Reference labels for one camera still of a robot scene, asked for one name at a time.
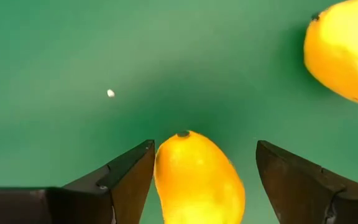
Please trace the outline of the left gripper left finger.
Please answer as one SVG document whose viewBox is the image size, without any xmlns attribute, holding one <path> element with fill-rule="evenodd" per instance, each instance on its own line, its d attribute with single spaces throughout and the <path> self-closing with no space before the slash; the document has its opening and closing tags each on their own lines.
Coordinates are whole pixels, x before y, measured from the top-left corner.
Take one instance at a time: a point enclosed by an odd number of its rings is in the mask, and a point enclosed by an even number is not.
<svg viewBox="0 0 358 224">
<path fill-rule="evenodd" d="M 0 187 L 0 224 L 139 224 L 154 160 L 148 139 L 63 187 Z"/>
</svg>

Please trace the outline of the green table mat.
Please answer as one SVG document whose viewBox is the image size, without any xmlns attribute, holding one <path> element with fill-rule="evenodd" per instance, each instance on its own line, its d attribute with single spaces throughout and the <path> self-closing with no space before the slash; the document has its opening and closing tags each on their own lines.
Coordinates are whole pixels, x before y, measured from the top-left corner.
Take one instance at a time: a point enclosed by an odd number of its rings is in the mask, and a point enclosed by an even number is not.
<svg viewBox="0 0 358 224">
<path fill-rule="evenodd" d="M 278 224 L 259 140 L 358 182 L 358 104 L 303 63 L 339 1 L 0 0 L 0 186 L 63 185 L 184 130 L 236 167 L 242 224 Z"/>
</svg>

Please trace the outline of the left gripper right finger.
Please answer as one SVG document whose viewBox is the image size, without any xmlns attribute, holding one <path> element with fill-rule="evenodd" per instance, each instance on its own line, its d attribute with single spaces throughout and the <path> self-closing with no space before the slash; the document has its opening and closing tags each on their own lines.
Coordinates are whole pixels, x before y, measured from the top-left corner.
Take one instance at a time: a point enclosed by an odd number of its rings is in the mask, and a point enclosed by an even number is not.
<svg viewBox="0 0 358 224">
<path fill-rule="evenodd" d="M 358 182 L 265 140 L 255 158 L 280 224 L 358 224 Z"/>
</svg>

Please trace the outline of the yellow lemon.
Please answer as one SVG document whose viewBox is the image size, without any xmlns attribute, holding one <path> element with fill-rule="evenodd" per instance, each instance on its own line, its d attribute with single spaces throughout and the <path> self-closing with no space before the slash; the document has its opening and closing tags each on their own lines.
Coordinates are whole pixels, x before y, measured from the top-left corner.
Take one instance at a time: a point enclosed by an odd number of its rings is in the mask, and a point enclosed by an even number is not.
<svg viewBox="0 0 358 224">
<path fill-rule="evenodd" d="M 163 224 L 241 224 L 246 192 L 232 162 L 206 136 L 186 130 L 159 146 L 154 181 Z"/>
<path fill-rule="evenodd" d="M 358 103 L 358 0 L 345 0 L 314 14 L 303 54 L 305 67 L 317 81 Z"/>
</svg>

